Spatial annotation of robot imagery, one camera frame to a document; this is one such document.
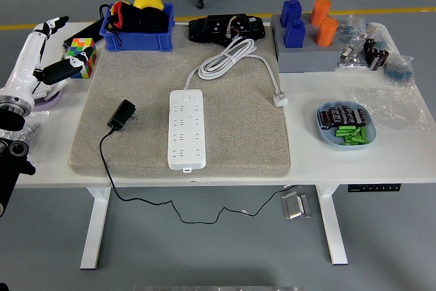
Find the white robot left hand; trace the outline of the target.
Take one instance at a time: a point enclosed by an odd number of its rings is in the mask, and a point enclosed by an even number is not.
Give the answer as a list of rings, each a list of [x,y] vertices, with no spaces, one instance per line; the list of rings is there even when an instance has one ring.
[[[46,41],[69,20],[67,16],[53,18],[37,25],[26,39],[14,69],[1,89],[2,102],[33,103],[33,91],[39,82],[53,85],[79,73],[92,57],[94,49],[87,47],[74,57],[62,59],[45,68],[40,67]]]

